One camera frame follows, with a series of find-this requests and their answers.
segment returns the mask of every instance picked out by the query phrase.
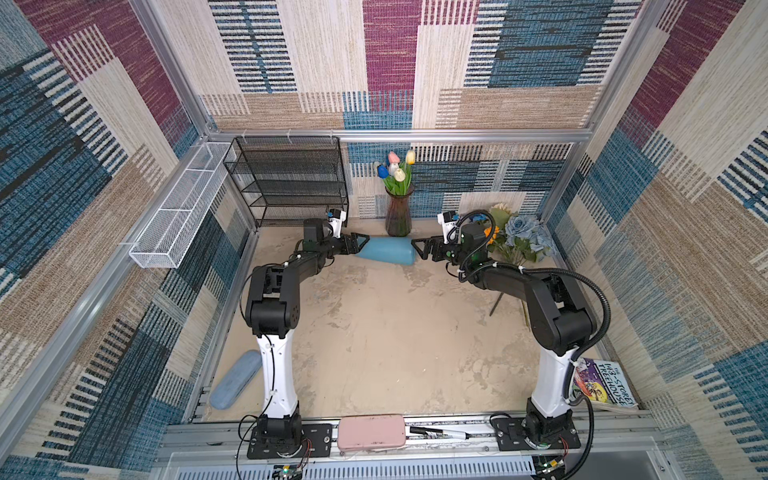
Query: pen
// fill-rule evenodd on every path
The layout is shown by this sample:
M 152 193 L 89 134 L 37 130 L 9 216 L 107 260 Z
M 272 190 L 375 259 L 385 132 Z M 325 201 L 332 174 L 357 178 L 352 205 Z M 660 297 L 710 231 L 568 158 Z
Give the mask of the pen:
M 409 428 L 411 429 L 411 433 L 415 433 L 416 435 L 429 436 L 430 433 L 442 433 L 443 435 L 447 435 L 452 439 L 462 439 L 462 440 L 469 439 L 469 434 L 467 432 L 458 432 L 456 430 L 428 429 L 426 427 L 409 427 Z

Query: pink case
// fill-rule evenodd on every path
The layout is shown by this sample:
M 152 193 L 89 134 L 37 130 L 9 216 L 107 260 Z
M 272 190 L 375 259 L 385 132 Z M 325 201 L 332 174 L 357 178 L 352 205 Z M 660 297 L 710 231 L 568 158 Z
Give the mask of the pink case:
M 337 445 L 342 452 L 397 449 L 406 444 L 402 415 L 365 415 L 339 420 Z

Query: black mesh shelf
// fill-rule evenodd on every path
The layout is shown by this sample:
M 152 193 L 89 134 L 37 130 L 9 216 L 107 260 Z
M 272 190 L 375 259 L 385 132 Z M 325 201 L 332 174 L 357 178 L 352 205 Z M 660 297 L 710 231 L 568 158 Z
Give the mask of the black mesh shelf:
M 230 149 L 224 165 L 259 226 L 349 210 L 337 137 L 237 137 Z

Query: glass vase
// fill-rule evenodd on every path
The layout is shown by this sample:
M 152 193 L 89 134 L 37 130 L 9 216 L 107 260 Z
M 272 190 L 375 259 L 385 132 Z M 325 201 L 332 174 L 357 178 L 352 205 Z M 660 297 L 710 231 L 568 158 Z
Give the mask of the glass vase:
M 389 190 L 386 193 L 389 195 L 389 206 L 384 220 L 386 232 L 390 237 L 405 237 L 411 233 L 411 207 L 408 205 L 408 199 L 413 193 L 413 185 L 405 195 L 392 195 Z

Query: white wire basket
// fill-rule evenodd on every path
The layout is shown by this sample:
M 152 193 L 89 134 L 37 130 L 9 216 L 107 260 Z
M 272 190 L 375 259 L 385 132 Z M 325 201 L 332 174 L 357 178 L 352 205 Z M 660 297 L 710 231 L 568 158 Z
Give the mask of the white wire basket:
M 227 176 L 224 158 L 233 155 L 229 143 L 208 142 L 200 147 L 131 248 L 129 254 L 138 266 L 181 265 Z

